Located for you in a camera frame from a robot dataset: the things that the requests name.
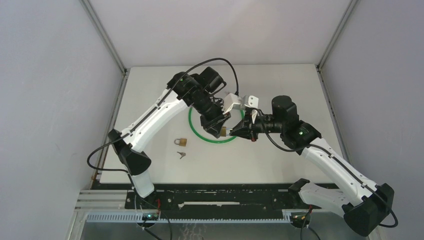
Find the small silver key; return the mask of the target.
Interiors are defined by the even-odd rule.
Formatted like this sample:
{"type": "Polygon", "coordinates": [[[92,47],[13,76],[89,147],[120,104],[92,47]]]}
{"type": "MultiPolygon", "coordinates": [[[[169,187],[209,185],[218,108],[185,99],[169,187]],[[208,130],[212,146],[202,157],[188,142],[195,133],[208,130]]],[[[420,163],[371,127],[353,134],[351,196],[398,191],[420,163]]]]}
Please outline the small silver key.
{"type": "Polygon", "coordinates": [[[185,152],[178,151],[177,153],[180,155],[180,157],[179,157],[180,159],[182,159],[183,157],[185,157],[187,155],[185,152]]]}

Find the brass padlock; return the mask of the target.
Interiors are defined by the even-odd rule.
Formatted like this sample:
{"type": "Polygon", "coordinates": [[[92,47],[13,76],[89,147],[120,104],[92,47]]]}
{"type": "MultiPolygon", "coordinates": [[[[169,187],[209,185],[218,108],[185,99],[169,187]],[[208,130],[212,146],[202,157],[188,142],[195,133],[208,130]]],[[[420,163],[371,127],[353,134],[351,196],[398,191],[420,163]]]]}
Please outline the brass padlock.
{"type": "Polygon", "coordinates": [[[221,137],[229,137],[231,131],[232,131],[232,128],[223,126],[220,130],[220,136],[221,137]]]}
{"type": "Polygon", "coordinates": [[[188,140],[186,138],[177,138],[174,140],[174,144],[180,147],[186,147],[188,140]]]}

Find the left aluminium frame post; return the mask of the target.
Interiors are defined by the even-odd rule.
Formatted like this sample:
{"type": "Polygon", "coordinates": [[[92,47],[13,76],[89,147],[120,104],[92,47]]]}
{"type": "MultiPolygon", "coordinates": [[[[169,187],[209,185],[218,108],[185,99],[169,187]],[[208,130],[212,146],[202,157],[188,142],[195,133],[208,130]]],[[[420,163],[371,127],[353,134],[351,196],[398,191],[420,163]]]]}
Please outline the left aluminium frame post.
{"type": "Polygon", "coordinates": [[[104,46],[106,47],[107,51],[111,55],[112,59],[114,60],[116,66],[120,70],[122,75],[125,75],[127,73],[127,68],[125,67],[122,59],[120,58],[118,51],[116,47],[114,46],[111,38],[109,37],[101,19],[99,18],[93,4],[90,0],[79,0],[81,6],[85,10],[88,18],[90,19],[94,29],[100,36],[104,46]]]}

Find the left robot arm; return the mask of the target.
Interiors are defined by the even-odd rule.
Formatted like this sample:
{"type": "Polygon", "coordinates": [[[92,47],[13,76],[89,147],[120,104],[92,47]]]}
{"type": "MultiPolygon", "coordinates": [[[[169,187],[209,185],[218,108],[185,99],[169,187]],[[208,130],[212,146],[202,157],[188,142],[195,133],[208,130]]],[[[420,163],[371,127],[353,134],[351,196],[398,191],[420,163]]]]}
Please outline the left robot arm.
{"type": "Polygon", "coordinates": [[[135,122],[121,131],[112,129],[108,138],[124,171],[137,193],[137,202],[149,209],[156,203],[155,187],[151,181],[149,167],[151,159],[144,149],[153,136],[173,117],[192,107],[200,115],[203,129],[215,138],[221,135],[230,113],[223,110],[223,101],[215,100],[214,94],[226,86],[226,82],[211,67],[200,74],[179,72],[167,83],[158,100],[135,122]]]}

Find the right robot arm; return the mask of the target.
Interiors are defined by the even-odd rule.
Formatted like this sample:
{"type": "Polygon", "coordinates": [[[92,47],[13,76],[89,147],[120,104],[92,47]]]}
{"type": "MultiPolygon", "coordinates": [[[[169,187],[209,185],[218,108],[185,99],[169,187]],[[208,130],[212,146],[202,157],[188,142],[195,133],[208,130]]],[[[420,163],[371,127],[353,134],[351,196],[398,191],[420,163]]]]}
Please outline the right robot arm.
{"type": "Polygon", "coordinates": [[[267,137],[279,134],[282,151],[297,153],[310,161],[336,185],[336,189],[328,189],[308,179],[299,179],[289,188],[289,203],[293,207],[302,208],[307,204],[330,211],[363,237],[394,214],[394,189],[386,183],[377,184],[337,154],[316,128],[300,119],[297,105],[289,96],[274,97],[270,114],[263,113],[258,103],[253,95],[240,97],[231,93],[224,98],[225,114],[232,110],[245,112],[229,134],[251,141],[256,141],[259,134],[267,137]]]}

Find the green cable lock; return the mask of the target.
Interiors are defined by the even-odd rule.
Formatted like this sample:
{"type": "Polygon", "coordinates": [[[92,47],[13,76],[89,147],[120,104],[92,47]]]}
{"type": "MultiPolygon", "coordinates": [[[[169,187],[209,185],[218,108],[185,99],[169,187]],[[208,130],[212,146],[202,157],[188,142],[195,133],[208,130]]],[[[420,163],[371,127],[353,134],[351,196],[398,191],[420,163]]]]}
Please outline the green cable lock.
{"type": "Polygon", "coordinates": [[[187,119],[188,119],[188,125],[189,125],[189,127],[190,127],[190,129],[191,129],[191,131],[199,138],[199,139],[201,139],[201,140],[203,140],[203,141],[205,141],[205,142],[207,142],[207,143],[211,143],[211,144],[226,144],[226,143],[229,143],[229,142],[232,142],[232,141],[234,141],[235,139],[237,139],[238,137],[237,136],[231,136],[231,137],[229,137],[229,138],[226,138],[226,139],[224,139],[224,140],[212,140],[212,139],[209,139],[209,138],[206,138],[206,137],[204,137],[203,135],[201,135],[197,130],[196,130],[196,128],[194,127],[194,125],[193,125],[193,121],[192,121],[192,112],[193,112],[193,107],[190,107],[189,108],[189,110],[188,110],[188,117],[187,117],[187,119]]]}

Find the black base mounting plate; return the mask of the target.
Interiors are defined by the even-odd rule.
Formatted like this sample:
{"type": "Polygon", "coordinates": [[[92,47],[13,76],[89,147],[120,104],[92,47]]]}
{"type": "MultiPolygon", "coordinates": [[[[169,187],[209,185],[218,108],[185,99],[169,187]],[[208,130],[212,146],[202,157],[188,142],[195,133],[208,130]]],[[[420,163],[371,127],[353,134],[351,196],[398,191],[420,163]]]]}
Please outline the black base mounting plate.
{"type": "Polygon", "coordinates": [[[265,219],[282,216],[285,210],[308,210],[289,192],[290,183],[261,184],[154,184],[145,198],[128,191],[127,210],[153,210],[166,219],[265,219]]]}

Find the aluminium frame post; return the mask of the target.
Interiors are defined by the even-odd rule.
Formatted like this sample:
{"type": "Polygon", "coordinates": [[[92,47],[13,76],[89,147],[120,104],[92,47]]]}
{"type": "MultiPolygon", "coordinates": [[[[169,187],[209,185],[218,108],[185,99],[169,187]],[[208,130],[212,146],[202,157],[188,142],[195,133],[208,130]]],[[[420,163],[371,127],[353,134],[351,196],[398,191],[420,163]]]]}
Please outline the aluminium frame post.
{"type": "Polygon", "coordinates": [[[88,18],[90,19],[94,29],[100,36],[104,46],[106,47],[107,51],[111,55],[112,59],[114,60],[116,66],[120,70],[122,75],[125,75],[127,73],[127,68],[125,67],[122,59],[120,58],[118,51],[116,47],[114,46],[111,38],[109,37],[101,19],[99,18],[93,4],[90,0],[79,0],[81,6],[85,10],[88,18]]]}
{"type": "Polygon", "coordinates": [[[316,65],[316,69],[318,72],[321,72],[325,63],[327,62],[334,46],[336,45],[338,39],[342,35],[344,29],[346,28],[348,21],[352,17],[355,9],[357,8],[358,4],[361,2],[361,0],[350,0],[349,4],[347,5],[346,10],[344,11],[335,31],[333,32],[330,41],[328,42],[318,64],[316,65]]]}

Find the right aluminium frame post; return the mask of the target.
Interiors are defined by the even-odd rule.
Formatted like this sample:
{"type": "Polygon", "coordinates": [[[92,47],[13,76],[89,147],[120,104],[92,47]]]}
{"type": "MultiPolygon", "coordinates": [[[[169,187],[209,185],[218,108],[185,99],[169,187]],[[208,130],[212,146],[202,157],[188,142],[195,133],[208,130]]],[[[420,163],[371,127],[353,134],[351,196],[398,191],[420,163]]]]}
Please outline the right aluminium frame post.
{"type": "Polygon", "coordinates": [[[325,63],[327,62],[334,46],[336,45],[338,39],[342,35],[344,29],[346,28],[348,21],[352,17],[355,9],[357,8],[358,4],[361,2],[361,0],[350,0],[349,4],[347,5],[346,10],[344,11],[335,31],[333,32],[330,41],[328,42],[318,64],[316,65],[316,69],[318,72],[321,72],[325,63]]]}

